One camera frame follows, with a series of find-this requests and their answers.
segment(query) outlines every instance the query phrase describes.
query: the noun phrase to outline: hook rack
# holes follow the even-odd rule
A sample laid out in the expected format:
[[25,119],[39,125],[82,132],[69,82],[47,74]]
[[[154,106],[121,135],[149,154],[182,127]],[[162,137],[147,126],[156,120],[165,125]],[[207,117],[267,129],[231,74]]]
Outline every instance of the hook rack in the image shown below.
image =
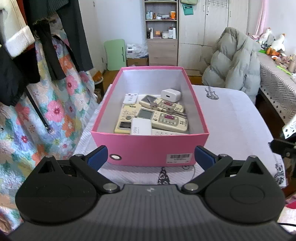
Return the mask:
[[213,3],[213,6],[215,6],[215,4],[217,4],[218,7],[220,7],[220,6],[222,6],[222,7],[226,6],[226,8],[228,8],[227,1],[226,2],[221,2],[221,1],[215,1],[215,0],[208,0],[208,4],[210,4],[210,2]]

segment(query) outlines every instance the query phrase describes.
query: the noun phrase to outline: desk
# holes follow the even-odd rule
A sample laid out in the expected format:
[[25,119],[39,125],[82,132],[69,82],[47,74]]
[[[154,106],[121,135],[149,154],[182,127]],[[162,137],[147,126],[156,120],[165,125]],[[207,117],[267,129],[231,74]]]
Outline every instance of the desk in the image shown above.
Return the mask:
[[[271,152],[268,143],[273,140],[272,135],[250,98],[242,91],[231,89],[199,85],[193,85],[193,89],[210,131],[205,148],[215,154],[228,154],[237,160],[256,155],[278,184],[286,186],[282,159]],[[85,128],[75,154],[88,154],[97,147],[90,131],[107,95],[108,91]],[[99,172],[121,187],[126,183],[181,186],[203,170],[198,164],[161,168],[118,166],[106,162]]]
[[296,83],[290,75],[276,67],[273,59],[257,53],[260,61],[260,89],[285,124],[296,114]]

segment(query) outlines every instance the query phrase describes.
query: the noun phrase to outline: beige remote control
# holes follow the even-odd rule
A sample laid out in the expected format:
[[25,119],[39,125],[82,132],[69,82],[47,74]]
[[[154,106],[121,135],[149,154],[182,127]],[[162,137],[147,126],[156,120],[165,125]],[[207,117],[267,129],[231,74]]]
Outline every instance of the beige remote control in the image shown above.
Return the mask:
[[158,111],[162,111],[165,108],[171,108],[176,112],[183,113],[184,107],[180,104],[172,103],[161,98],[154,97],[152,95],[146,95],[142,100],[139,101],[139,104],[143,107],[151,109],[151,103],[157,104]]
[[188,129],[188,120],[175,115],[142,107],[140,104],[124,105],[120,112],[114,133],[130,134],[133,117],[150,119],[152,127],[166,131],[184,133]]
[[141,109],[141,105],[133,104],[133,105],[124,105],[123,109],[120,112],[118,122],[116,124],[114,133],[116,134],[130,134],[131,133],[131,120],[135,117],[139,110]]

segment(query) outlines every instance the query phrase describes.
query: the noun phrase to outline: metal screw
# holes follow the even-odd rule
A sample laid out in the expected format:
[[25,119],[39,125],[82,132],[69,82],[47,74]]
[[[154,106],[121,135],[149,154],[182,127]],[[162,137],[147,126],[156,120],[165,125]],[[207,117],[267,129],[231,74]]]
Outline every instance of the metal screw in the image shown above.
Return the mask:
[[184,185],[184,188],[188,191],[196,191],[198,189],[198,185],[195,183],[187,183]]
[[115,183],[106,183],[103,185],[103,188],[106,191],[114,191],[117,189],[117,185]]

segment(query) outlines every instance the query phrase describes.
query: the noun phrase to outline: pink box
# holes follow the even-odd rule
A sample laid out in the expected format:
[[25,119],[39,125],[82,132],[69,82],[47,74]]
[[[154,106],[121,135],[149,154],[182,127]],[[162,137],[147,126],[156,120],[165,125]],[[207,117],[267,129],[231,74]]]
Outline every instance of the pink box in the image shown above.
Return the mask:
[[[180,104],[185,107],[188,116],[189,135],[135,136],[113,133],[125,94],[160,95],[162,90],[168,88],[177,88],[182,93]],[[108,162],[142,167],[193,165],[195,147],[204,146],[209,136],[200,105],[184,68],[170,66],[121,68],[91,134],[97,146],[105,145],[108,148]]]

